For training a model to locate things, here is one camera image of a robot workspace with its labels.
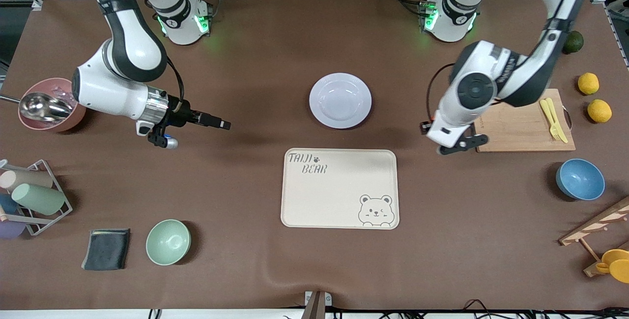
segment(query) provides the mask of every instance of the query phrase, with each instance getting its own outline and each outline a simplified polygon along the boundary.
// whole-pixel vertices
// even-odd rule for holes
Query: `gray towel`
[[[90,230],[83,270],[106,271],[124,268],[129,230]]]

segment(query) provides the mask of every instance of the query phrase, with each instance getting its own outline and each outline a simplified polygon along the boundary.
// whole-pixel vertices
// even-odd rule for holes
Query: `brown table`
[[[479,39],[528,53],[545,17],[540,0],[485,0],[481,10],[463,41],[445,44],[420,34],[416,17],[393,0],[224,0],[210,38],[162,41],[193,108],[233,128],[171,128],[174,151],[135,136],[125,117],[88,113],[74,133],[54,135],[23,128],[15,106],[1,104],[1,155],[16,165],[49,160],[76,209],[40,236],[0,243],[0,308],[268,308],[301,304],[305,290],[360,309],[454,309],[470,298],[496,309],[629,305],[627,286],[584,276],[592,259],[580,245],[557,243],[629,194],[629,75],[601,6],[584,5],[576,29],[586,46],[561,57],[551,84],[572,113],[577,151],[444,157],[420,135],[437,68]],[[71,77],[108,37],[94,1],[46,0],[30,15],[4,93]],[[353,73],[372,90],[373,111],[359,128],[324,128],[307,109],[312,84],[332,72]],[[598,74],[594,97],[613,107],[607,124],[582,113],[593,98],[573,79],[584,72]],[[170,71],[154,84],[176,92]],[[292,147],[393,151],[399,227],[283,226],[283,155]],[[566,202],[553,185],[560,162],[573,157],[604,172],[600,200]],[[187,221],[194,241],[183,264],[160,267],[144,240],[166,218]],[[125,227],[126,269],[81,270],[89,230]],[[609,228],[589,237],[595,250],[627,241],[628,223]]]

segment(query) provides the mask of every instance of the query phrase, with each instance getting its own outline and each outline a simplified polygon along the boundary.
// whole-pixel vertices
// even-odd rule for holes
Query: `wooden cutting board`
[[[497,104],[489,108],[474,122],[476,133],[488,135],[489,142],[478,147],[478,152],[531,152],[574,151],[574,140],[564,116],[561,97],[557,89],[546,89],[540,99],[551,98],[555,104],[559,124],[568,143],[555,141],[550,125],[539,102],[522,108]]]

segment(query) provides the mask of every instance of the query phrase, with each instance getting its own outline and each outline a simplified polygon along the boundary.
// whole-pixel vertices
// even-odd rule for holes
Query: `bear face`
[[[373,226],[391,225],[395,219],[391,204],[391,196],[384,195],[380,199],[372,199],[369,195],[360,196],[360,212],[358,214],[362,225],[371,224]]]

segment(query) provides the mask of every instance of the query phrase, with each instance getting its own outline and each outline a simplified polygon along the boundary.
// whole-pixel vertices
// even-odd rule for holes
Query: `green bowl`
[[[157,223],[146,238],[146,254],[157,265],[173,265],[190,249],[190,231],[178,220]]]

